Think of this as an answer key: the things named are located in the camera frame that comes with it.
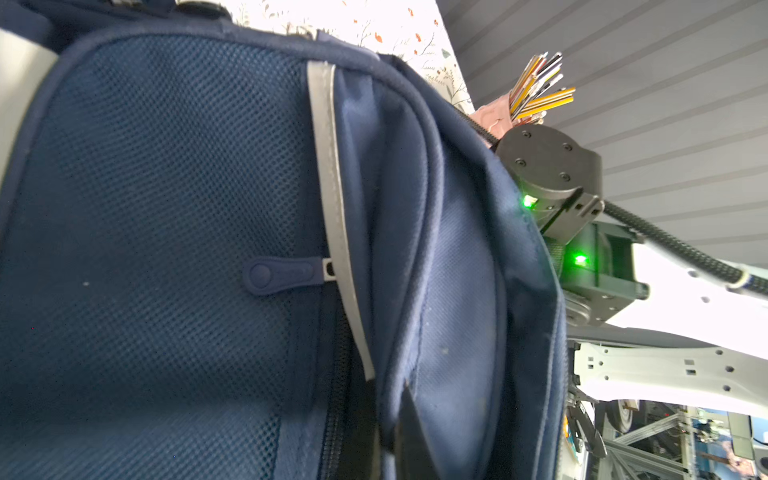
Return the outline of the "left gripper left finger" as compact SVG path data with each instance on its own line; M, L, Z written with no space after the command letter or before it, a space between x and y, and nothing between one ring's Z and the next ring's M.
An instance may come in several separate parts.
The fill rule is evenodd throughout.
M336 479L370 479L378 459L375 381L352 382Z

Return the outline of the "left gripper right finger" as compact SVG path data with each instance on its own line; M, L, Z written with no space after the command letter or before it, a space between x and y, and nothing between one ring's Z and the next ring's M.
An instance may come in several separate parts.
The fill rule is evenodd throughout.
M423 432L423 424L408 386L404 387L401 395L401 408L394 435L394 455L397 479L439 479Z

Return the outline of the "navy blue student backpack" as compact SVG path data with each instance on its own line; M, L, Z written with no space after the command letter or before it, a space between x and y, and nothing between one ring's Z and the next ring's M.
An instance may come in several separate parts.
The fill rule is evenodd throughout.
M412 392L439 479L552 479L564 298L522 193L416 71L222 8L5 1L1 475L336 479Z

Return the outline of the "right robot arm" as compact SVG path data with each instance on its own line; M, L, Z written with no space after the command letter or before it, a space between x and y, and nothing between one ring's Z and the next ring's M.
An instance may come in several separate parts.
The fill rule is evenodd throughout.
M605 199L600 156L542 125L491 144L564 290L573 380L594 400L767 414L767 272Z

